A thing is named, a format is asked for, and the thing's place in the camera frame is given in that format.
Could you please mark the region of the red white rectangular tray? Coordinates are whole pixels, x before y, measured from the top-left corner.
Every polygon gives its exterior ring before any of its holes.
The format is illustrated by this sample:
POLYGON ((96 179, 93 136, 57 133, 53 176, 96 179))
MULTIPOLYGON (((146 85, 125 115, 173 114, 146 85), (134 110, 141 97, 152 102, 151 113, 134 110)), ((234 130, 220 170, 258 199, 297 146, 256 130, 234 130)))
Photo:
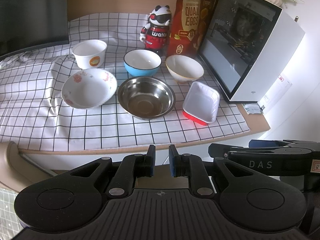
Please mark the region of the red white rectangular tray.
POLYGON ((219 102, 220 93, 217 90, 195 81, 185 97, 183 115, 203 126, 212 124, 216 120, 219 102))

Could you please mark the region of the white bowl gold rim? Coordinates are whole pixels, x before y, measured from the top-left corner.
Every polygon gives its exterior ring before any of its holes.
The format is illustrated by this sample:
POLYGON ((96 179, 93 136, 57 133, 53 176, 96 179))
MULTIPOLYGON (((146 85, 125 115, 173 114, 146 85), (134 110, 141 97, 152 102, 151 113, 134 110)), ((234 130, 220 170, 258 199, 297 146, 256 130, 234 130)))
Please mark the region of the white bowl gold rim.
POLYGON ((204 75, 203 67, 194 59, 184 55, 171 55, 166 58, 165 65, 178 83, 193 82, 204 75))

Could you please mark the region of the blue enamel bowl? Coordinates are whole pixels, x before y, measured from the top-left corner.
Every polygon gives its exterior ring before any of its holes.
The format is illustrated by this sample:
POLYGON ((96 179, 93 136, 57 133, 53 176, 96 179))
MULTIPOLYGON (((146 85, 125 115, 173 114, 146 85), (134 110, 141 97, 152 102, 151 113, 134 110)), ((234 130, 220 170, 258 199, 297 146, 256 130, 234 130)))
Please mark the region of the blue enamel bowl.
POLYGON ((153 76, 161 63, 161 57, 150 50, 135 49, 124 55, 124 67, 131 76, 153 76))

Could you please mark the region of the white paper bowl orange logo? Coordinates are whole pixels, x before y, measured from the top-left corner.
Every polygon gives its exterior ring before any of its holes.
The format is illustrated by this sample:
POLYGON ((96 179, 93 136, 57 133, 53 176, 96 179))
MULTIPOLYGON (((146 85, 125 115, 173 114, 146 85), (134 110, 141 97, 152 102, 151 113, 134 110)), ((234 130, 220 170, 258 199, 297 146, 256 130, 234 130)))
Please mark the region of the white paper bowl orange logo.
POLYGON ((101 40, 87 40, 72 48, 76 64, 80 69, 100 67, 105 60, 107 44, 101 40))

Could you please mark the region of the small white packet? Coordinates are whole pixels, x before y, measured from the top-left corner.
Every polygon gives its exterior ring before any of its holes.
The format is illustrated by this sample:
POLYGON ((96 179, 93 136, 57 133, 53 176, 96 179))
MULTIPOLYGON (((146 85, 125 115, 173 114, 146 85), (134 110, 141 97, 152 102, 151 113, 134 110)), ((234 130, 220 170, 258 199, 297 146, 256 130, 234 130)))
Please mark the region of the small white packet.
POLYGON ((247 114, 263 114, 263 110, 257 103, 245 103, 243 107, 247 114))

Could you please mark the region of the stainless steel bowl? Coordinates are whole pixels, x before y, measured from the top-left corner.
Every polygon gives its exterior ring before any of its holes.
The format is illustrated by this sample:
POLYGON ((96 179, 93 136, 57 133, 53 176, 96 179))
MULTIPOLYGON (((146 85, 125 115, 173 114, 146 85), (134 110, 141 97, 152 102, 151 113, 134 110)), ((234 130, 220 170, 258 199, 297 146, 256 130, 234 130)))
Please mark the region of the stainless steel bowl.
POLYGON ((176 96, 164 81, 150 76, 132 77, 117 91, 119 104, 127 113, 141 120, 152 120, 169 114, 176 96))

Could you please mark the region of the white black checkered tablecloth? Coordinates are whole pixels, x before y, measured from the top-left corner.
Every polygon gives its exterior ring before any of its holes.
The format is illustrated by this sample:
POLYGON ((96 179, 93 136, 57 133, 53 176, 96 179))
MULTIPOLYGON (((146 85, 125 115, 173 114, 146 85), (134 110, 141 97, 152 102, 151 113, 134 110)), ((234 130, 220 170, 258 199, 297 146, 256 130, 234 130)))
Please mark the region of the white black checkered tablecloth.
POLYGON ((156 77, 175 93, 173 110, 141 120, 116 93, 130 78, 125 53, 142 48, 144 14, 101 13, 69 22, 70 43, 1 62, 1 141, 36 151, 78 151, 199 142, 239 135, 249 127, 236 105, 220 101, 216 120, 199 125, 183 115, 190 83, 177 83, 162 64, 156 77))

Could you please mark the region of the white floral ceramic bowl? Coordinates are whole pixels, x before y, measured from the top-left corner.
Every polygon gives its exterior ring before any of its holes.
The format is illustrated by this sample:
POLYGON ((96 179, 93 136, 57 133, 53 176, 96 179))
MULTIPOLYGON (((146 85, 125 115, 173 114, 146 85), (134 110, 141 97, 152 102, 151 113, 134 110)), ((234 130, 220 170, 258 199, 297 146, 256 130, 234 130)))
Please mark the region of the white floral ceramic bowl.
POLYGON ((117 90, 116 77, 100 68, 85 69, 71 75, 63 84, 63 101, 75 109, 90 109, 103 105, 117 90))

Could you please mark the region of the white computer case glass panel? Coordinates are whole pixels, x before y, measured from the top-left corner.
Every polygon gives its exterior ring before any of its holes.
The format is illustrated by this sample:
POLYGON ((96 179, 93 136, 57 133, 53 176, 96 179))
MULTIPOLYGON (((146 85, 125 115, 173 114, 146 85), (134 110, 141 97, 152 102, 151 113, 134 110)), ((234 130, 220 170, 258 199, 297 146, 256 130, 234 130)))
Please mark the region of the white computer case glass panel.
POLYGON ((266 0, 217 0, 199 48, 229 102, 258 102, 305 35, 281 7, 266 0))

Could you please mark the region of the panda robot toy figure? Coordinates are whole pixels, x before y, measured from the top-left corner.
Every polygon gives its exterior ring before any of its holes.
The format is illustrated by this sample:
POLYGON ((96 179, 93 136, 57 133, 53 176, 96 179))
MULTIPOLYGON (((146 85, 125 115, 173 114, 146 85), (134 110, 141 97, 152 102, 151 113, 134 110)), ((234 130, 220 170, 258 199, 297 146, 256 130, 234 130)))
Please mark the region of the panda robot toy figure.
POLYGON ((157 5, 148 15, 147 24, 141 29, 140 41, 145 49, 163 55, 163 48, 167 42, 169 25, 172 14, 168 5, 157 5))

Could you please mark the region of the red quail eggs bag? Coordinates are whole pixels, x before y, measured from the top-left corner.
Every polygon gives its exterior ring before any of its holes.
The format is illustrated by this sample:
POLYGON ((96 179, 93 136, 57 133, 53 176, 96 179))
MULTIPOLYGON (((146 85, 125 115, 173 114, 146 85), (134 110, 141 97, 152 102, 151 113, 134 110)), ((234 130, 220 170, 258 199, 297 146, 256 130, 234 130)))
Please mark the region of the red quail eggs bag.
POLYGON ((167 55, 194 57, 213 14, 216 0, 177 0, 167 55))

